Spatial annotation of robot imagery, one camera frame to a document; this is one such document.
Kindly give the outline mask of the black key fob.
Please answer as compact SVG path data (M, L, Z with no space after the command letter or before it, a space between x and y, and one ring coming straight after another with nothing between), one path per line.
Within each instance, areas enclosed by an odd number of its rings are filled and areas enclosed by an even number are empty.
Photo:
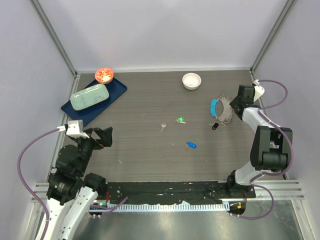
M212 130L216 130L218 127L219 127L219 123L216 122L216 123L214 123L214 124L212 125L211 129L212 129Z

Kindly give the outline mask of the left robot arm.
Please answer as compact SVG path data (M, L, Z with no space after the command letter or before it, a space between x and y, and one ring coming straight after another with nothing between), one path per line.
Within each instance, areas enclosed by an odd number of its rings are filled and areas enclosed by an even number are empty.
M40 230L45 240L71 240L90 205L107 192L106 179L95 173L86 174L93 151L111 147L113 128L88 128L81 136L72 137L76 145L60 149L56 172L48 178L46 206L49 216Z

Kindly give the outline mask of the large keyring with blue handle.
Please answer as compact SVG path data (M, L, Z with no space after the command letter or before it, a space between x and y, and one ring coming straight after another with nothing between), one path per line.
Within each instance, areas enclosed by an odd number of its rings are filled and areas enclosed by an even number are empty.
M230 105L231 101L232 98L228 95L220 95L211 101L210 114L219 124L228 125L232 122L235 111Z

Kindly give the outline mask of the green tagged key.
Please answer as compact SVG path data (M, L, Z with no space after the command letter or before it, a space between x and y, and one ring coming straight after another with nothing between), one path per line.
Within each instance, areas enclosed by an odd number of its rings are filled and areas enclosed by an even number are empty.
M186 124L184 117L179 117L175 120L177 124Z

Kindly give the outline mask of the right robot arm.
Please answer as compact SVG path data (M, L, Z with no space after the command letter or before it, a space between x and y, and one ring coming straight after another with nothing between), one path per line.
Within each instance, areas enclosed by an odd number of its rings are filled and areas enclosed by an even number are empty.
M293 131L271 121L262 108L254 105L264 93L263 87L240 85L230 106L236 115L254 131L249 162L234 170L224 186L233 198L251 190L254 181L263 176L282 176L293 163Z

